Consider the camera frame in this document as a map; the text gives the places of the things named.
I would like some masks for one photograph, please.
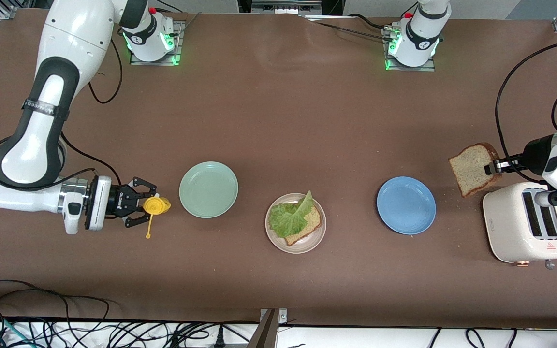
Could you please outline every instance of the blue plate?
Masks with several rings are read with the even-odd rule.
[[[404,235],[426,231],[435,220],[435,199],[420,181],[398,176],[378,192],[378,213],[384,223]]]

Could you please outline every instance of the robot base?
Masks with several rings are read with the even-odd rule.
[[[393,41],[388,42],[384,41],[384,59],[385,59],[385,68],[386,70],[401,70],[401,71],[435,71],[435,65],[433,63],[433,54],[429,57],[427,62],[422,66],[407,66],[401,64],[401,62],[396,59],[393,55],[391,55],[390,50],[394,49],[394,45],[397,42],[397,36],[401,32],[401,25],[402,22],[393,22],[393,24],[389,26],[385,26],[382,29],[382,35],[385,38],[391,38]]]
[[[557,259],[557,207],[541,207],[534,200],[546,188],[518,183],[483,198],[489,244],[500,261],[525,266]]]
[[[182,44],[184,42],[184,28],[186,27],[186,22],[184,20],[173,20],[172,26],[167,24],[169,21],[166,21],[165,24],[168,28],[167,30],[170,31],[172,29],[172,36],[165,37],[164,42],[168,47],[172,47],[170,51],[164,55],[161,59],[153,62],[146,62],[142,61],[141,59],[137,58],[134,53],[131,51],[130,55],[130,64],[131,65],[145,65],[145,66],[174,66],[179,65],[179,60],[182,55]]]

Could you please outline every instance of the lettuce leaf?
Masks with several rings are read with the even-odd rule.
[[[305,216],[311,212],[313,197],[311,191],[298,203],[280,203],[270,209],[270,228],[280,238],[297,235],[306,226]]]

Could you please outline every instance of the plate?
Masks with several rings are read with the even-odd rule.
[[[216,161],[190,168],[179,184],[179,200],[197,218],[216,218],[229,210],[238,197],[238,179],[232,170]]]
[[[316,246],[319,245],[319,243],[323,239],[323,236],[325,235],[325,213],[323,212],[321,205],[319,205],[318,201],[316,201],[314,198],[313,204],[318,209],[319,214],[321,215],[321,225],[308,236],[305,236],[305,238],[298,240],[298,242],[294,243],[294,245],[292,246],[287,246],[287,242],[285,241],[285,239],[280,238],[280,236],[278,236],[276,232],[274,232],[274,230],[270,228],[270,209],[272,209],[272,207],[280,203],[297,203],[303,197],[305,197],[305,194],[301,193],[285,194],[285,196],[282,196],[278,198],[278,200],[274,201],[274,203],[270,205],[268,212],[265,214],[265,233],[268,235],[268,238],[270,238],[270,242],[272,242],[275,247],[278,247],[278,249],[281,249],[281,251],[285,251],[285,253],[303,254],[308,251],[312,251],[313,249],[315,249]]]
[[[426,231],[435,220],[435,199],[420,181],[398,176],[386,181],[380,188],[378,213],[394,231],[416,235]]]

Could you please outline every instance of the green cable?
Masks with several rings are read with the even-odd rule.
[[[20,333],[19,330],[16,330],[16,328],[15,328],[12,324],[10,324],[10,322],[7,321],[6,319],[4,319],[4,325],[6,325],[7,328],[10,329],[10,331],[12,331],[13,333],[15,333],[18,337],[20,337],[20,339],[21,339],[22,341],[25,341],[25,342],[28,342],[28,343],[29,343],[29,339],[28,339],[27,337],[25,337],[25,335],[23,335],[22,333]],[[29,343],[29,345],[32,346],[33,348],[38,348],[38,346],[36,346],[36,345],[33,344],[33,343]]]

